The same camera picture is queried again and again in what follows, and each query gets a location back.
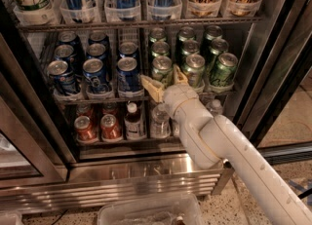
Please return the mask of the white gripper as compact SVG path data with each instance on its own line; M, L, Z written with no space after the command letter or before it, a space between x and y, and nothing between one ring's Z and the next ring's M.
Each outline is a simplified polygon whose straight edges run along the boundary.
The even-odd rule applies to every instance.
M176 121L199 120L203 116L203 104L188 79L177 64L173 65L174 85L164 89L164 85L148 76L141 75L143 87L155 102L164 102L166 111Z

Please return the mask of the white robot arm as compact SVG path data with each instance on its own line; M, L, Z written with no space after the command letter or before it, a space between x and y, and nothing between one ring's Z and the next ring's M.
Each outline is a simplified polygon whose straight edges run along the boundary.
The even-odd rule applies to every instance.
M273 224L312 225L311 210L228 118L209 112L178 66L171 86L145 75L140 80L178 123L179 139L198 167L228 160Z

